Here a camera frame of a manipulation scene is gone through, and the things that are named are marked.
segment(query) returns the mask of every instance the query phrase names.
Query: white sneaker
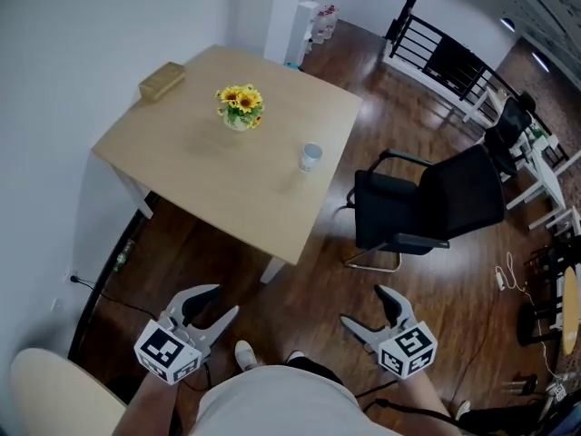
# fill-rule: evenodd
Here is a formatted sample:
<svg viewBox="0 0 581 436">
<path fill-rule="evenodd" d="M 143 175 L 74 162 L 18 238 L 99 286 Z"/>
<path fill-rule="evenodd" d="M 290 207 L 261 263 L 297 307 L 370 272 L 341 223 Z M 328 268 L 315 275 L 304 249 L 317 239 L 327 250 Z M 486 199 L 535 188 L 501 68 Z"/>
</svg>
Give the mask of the white sneaker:
<svg viewBox="0 0 581 436">
<path fill-rule="evenodd" d="M 236 342 L 236 347 L 234 348 L 234 356 L 236 357 L 236 362 L 243 372 L 252 370 L 256 368 L 259 364 L 256 360 L 256 355 L 250 344 L 246 341 Z"/>
<path fill-rule="evenodd" d="M 299 357 L 304 357 L 305 354 L 302 353 L 301 351 L 294 351 L 291 355 L 289 355 L 289 358 L 287 359 L 287 361 L 285 363 L 290 362 L 292 359 L 298 359 Z"/>
<path fill-rule="evenodd" d="M 454 415 L 454 420 L 456 421 L 460 420 L 460 417 L 465 413 L 468 413 L 469 411 L 470 411 L 470 401 L 463 401 L 458 407 L 456 415 Z"/>
</svg>

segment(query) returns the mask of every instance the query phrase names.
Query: black railing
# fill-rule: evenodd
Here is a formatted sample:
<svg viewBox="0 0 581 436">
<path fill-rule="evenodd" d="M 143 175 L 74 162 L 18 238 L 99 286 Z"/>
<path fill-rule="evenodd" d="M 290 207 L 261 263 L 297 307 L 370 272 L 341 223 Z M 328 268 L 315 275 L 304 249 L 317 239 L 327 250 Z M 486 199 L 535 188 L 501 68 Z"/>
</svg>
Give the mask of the black railing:
<svg viewBox="0 0 581 436">
<path fill-rule="evenodd" d="M 509 83 L 465 46 L 417 16 L 408 15 L 395 32 L 397 35 L 389 57 L 396 56 L 417 67 L 456 94 L 458 100 L 475 105 L 487 87 L 494 92 L 502 88 L 513 96 L 518 95 Z M 496 121 L 497 111 L 488 98 L 478 111 L 491 123 Z M 538 114 L 532 116 L 551 135 Z M 544 155 L 553 167 L 569 158 L 561 145 L 555 149 L 547 148 Z"/>
</svg>

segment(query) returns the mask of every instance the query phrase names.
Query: chair armrest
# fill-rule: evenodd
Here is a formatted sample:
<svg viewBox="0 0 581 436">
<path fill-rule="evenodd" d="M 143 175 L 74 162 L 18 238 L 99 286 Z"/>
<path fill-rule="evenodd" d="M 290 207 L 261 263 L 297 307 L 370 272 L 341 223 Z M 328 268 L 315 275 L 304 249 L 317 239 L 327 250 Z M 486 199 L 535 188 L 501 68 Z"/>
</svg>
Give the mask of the chair armrest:
<svg viewBox="0 0 581 436">
<path fill-rule="evenodd" d="M 418 247 L 434 247 L 438 249 L 449 249 L 449 241 L 441 241 L 440 239 L 432 239 L 431 237 L 415 236 L 413 234 L 397 233 L 393 241 L 405 245 L 417 245 Z"/>
<path fill-rule="evenodd" d="M 375 169 L 388 158 L 401 158 L 402 160 L 406 160 L 407 162 L 412 162 L 414 164 L 419 164 L 421 166 L 431 166 L 433 163 L 429 162 L 428 160 L 422 160 L 417 156 L 413 156 L 410 154 L 406 154 L 404 152 L 399 152 L 397 150 L 386 149 L 381 154 L 379 154 L 379 158 L 373 163 L 372 166 L 369 167 L 367 170 L 369 174 L 373 173 Z"/>
</svg>

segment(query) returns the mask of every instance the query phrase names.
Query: flower bouquet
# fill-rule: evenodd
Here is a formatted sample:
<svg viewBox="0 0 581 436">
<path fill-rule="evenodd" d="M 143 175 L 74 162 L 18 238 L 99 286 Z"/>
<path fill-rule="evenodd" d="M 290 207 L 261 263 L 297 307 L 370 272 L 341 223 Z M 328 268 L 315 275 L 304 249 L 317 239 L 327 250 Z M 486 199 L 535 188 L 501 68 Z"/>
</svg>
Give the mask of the flower bouquet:
<svg viewBox="0 0 581 436">
<path fill-rule="evenodd" d="M 218 108 L 218 114 L 223 117 L 224 124 L 234 131 L 254 129 L 261 123 L 264 112 L 262 96 L 252 84 L 229 85 L 223 91 L 217 91 L 216 98 L 226 104 Z"/>
</svg>

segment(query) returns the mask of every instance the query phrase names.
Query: wooden floor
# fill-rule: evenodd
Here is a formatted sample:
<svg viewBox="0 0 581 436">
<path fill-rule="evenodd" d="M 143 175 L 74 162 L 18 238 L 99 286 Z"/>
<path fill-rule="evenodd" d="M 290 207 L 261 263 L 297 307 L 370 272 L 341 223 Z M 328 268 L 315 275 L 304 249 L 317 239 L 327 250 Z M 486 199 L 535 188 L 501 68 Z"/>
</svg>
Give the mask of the wooden floor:
<svg viewBox="0 0 581 436">
<path fill-rule="evenodd" d="M 506 263 L 506 254 L 511 251 L 517 278 L 523 282 L 523 262 L 532 250 L 548 243 L 545 230 L 530 233 L 526 229 L 526 222 L 534 217 L 531 212 L 542 208 L 526 205 L 509 214 L 502 224 L 458 237 L 449 250 L 434 250 L 421 257 L 404 255 L 397 274 L 351 270 L 340 263 L 355 250 L 353 213 L 337 212 L 352 186 L 355 170 L 367 168 L 388 147 L 437 162 L 478 138 L 478 129 L 459 125 L 458 116 L 448 106 L 389 71 L 379 61 L 383 45 L 381 38 L 340 23 L 333 38 L 315 45 L 302 66 L 307 73 L 361 96 L 364 102 L 296 267 L 284 268 L 270 285 L 261 285 L 258 280 L 268 262 L 265 254 L 161 200 L 154 217 L 134 236 L 136 246 L 129 262 L 110 278 L 106 290 L 157 315 L 177 291 L 219 283 L 224 295 L 203 320 L 212 321 L 234 304 L 239 304 L 241 311 L 212 351 L 209 365 L 214 383 L 236 371 L 233 346 L 245 339 L 266 363 L 280 363 L 296 349 L 304 351 L 334 370 L 358 393 L 388 377 L 343 331 L 339 314 L 382 326 L 385 317 L 372 288 L 384 284 L 406 295 L 418 319 L 426 321 L 438 338 L 438 355 L 428 374 L 444 401 L 451 399 L 461 372 L 487 334 L 485 347 L 470 366 L 456 401 L 469 398 L 475 407 L 524 403 L 527 398 L 506 396 L 499 385 L 519 373 L 534 372 L 545 380 L 542 346 L 521 348 L 517 344 L 517 307 L 524 299 L 514 291 L 498 296 L 494 269 Z M 421 173 L 410 163 L 383 166 L 385 173 L 415 181 Z M 143 375 L 133 357 L 133 344 L 147 321 L 139 312 L 100 301 L 78 363 L 102 382 L 119 375 Z M 551 363 L 555 348 L 549 345 L 548 349 Z M 195 373 L 188 383 L 202 387 L 203 372 Z M 394 392 L 385 391 L 384 395 L 395 399 Z M 178 411 L 186 427 L 194 423 L 201 395 L 180 386 Z M 375 407 L 369 416 L 399 428 L 400 416 L 394 411 Z"/>
</svg>

